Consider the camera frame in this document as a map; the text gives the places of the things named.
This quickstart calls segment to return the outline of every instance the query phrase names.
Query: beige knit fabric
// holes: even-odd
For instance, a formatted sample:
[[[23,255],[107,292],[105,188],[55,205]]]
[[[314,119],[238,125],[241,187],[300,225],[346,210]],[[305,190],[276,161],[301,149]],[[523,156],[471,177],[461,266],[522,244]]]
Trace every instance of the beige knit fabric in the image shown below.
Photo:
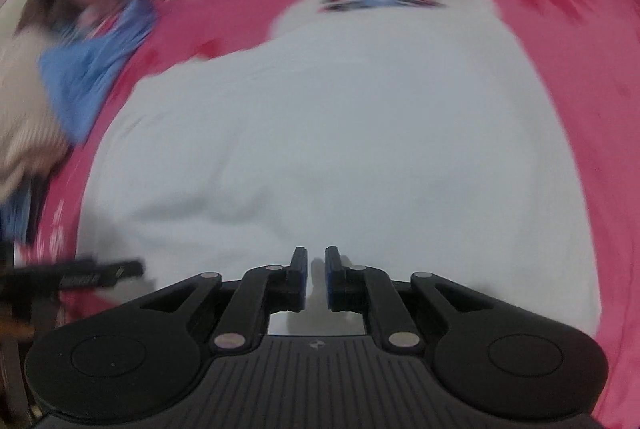
[[[55,44],[45,30],[26,28],[0,45],[0,203],[24,176],[46,176],[69,148],[38,70]]]

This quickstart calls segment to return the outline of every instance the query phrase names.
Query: black gripper base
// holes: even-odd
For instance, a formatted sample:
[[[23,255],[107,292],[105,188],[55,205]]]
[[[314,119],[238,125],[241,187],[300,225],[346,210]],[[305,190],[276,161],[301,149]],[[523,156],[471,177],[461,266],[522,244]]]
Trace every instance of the black gripper base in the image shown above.
[[[47,416],[38,429],[88,429]],[[419,358],[381,351],[368,335],[273,337],[213,361],[183,401],[120,429],[601,429],[499,419],[451,396]]]

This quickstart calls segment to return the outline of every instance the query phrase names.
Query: pink blanket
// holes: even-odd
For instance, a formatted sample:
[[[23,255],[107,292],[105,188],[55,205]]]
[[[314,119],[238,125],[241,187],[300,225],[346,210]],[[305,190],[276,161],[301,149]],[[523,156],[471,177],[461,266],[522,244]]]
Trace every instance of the pink blanket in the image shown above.
[[[75,253],[84,187],[104,132],[136,82],[194,56],[214,58],[268,40],[297,0],[167,0],[158,27],[121,74],[87,144],[53,179],[27,263]],[[580,175],[596,251],[610,365],[596,417],[610,429],[640,425],[640,0],[494,0],[555,104]],[[77,314],[104,308],[75,297]]]

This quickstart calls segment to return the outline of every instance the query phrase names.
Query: blue cloth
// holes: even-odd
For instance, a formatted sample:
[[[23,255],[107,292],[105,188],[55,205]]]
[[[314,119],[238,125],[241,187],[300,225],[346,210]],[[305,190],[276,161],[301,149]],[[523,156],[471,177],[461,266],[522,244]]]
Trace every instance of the blue cloth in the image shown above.
[[[0,241],[25,245],[31,211],[31,182],[25,180],[0,204]]]
[[[65,45],[82,41],[86,37],[85,31],[78,28],[75,23],[54,23],[52,29]]]
[[[133,0],[111,31],[40,57],[40,74],[53,112],[73,144],[86,141],[113,82],[156,23],[147,0]]]

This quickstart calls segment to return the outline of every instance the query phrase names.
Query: black tool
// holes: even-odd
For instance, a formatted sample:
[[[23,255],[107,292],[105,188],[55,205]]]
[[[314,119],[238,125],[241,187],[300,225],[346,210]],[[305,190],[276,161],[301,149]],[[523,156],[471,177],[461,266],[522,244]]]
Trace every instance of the black tool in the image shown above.
[[[328,306],[366,335],[267,335],[303,309],[306,250],[241,281],[204,273],[49,333],[26,377],[38,429],[599,428],[607,361],[587,335],[428,273],[326,251]]]
[[[0,273],[0,303],[7,305],[11,319],[31,325],[34,338],[56,327],[61,291],[109,288],[117,282],[140,277],[143,266],[137,261],[99,265],[90,257],[69,263],[11,268]],[[0,337],[0,414],[13,424],[32,421],[33,397],[24,384],[22,369],[31,342],[12,336]]]

